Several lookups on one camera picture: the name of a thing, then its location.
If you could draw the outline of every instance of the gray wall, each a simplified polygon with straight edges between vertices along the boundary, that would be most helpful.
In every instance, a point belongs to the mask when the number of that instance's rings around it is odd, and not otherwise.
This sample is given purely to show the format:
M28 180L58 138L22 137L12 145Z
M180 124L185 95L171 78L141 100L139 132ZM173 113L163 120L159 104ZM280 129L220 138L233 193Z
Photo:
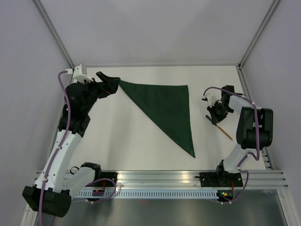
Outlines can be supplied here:
M41 0L75 62L236 64L273 0Z
M245 65L254 100L274 110L269 149L301 215L301 1L283 0Z
M23 187L32 185L35 171L46 163L63 103L57 73L65 68L32 2L1 0L1 225L20 224Z

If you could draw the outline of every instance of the purple cable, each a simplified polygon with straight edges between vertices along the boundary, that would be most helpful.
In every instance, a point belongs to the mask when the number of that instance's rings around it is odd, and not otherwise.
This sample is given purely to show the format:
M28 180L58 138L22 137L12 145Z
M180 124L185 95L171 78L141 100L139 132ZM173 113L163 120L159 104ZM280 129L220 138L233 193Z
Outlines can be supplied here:
M116 183L115 183L113 180L111 180L111 179L109 179L109 178L101 178L101 179L95 180L95 181L93 181L93 182L87 184L87 186L92 185L92 184L94 184L94 183L96 183L96 182L99 182L99 181L102 181L102 180L107 180L107 181L112 182L112 184L114 185L114 192L113 192L108 198L106 198L106 199L104 199L104 200L95 201L95 202L93 202L93 203L101 203L101 202L105 202L105 201L109 200L110 198L112 198L112 197L114 196L114 194L116 193L117 185L116 185Z
M225 89L221 89L221 88L218 88L218 87L208 87L205 91L204 91L204 94L203 96L205 96L206 92L209 90L209 89L218 89L218 90L221 90L223 92L226 92L226 93L229 93L233 96L236 96L236 97L239 97L239 98L242 98L244 99L245 101L249 102L252 107L254 108L254 118L255 118L255 132L256 132L256 154L255 155L254 153L252 152L248 152L248 154L250 154L251 156L253 156L255 158L256 161L258 161L260 159L260 143L259 143L259 123L258 123L258 115L257 115L257 107L256 105L252 102L252 100L244 97L244 96L241 96L241 95L238 95L236 93L232 93L230 91L227 91ZM241 166L241 164L247 159L248 155L246 154L243 159L238 163L238 167ZM248 184L248 181L249 181L249 171L247 170L241 170L239 169L238 170L239 172L241 173L246 173L246 182L245 182L245 185L243 186L243 188L241 189L240 193L234 198L232 199L231 201L227 201L227 202L222 202L223 204L229 204L230 202L234 202L242 193L243 191L246 189L246 186Z
M70 126L70 120L71 120L71 108L70 108L70 102L69 102L69 99L68 99L68 95L66 93L66 90L65 90L65 87L63 85L63 82L62 82L62 79L61 79L61 75L64 74L64 73L67 73L68 71L62 71L58 74L58 81L61 85L61 88L62 88L62 91L64 93L64 96L65 96L65 100L66 100L66 103L67 103L67 107L68 107L68 121L67 121L67 126L66 126L66 130L65 130L65 133L63 135L63 138L59 144L59 147L62 146L63 142L65 141L66 137L67 137L67 134L68 134L68 130L69 130L69 126ZM50 161L49 161L49 164L47 166L47 169L46 169L46 172L45 172L45 179L47 179L48 177L48 174L49 174L49 171L51 169L51 165L58 153L58 151L60 150L60 148L57 148L55 150L55 152L53 153ZM39 202L39 222L40 222L40 226L43 226L43 220L42 220L42 205L43 205L43 198L44 198L44 190L45 190L45 186L46 186L46 181L44 180L43 183L42 183L42 188L41 188L41 194L40 194L40 202Z
M101 179L95 180L95 181L93 181L93 182L87 184L86 186L92 185L92 184L94 184L94 183L96 183L96 182L99 182L99 181L102 181L102 180L107 180L107 181L112 182L112 184L114 185L114 192L113 192L108 198L106 198L106 199L104 199L104 200L93 201L93 204L94 204L94 203L101 203L101 202L108 201L108 200L111 199L111 198L114 196L114 194L116 193L117 185L116 185L116 183L115 183L113 180L111 180L111 179L109 179L109 178L101 178ZM86 202L86 199L75 200L75 201L72 201L72 202Z

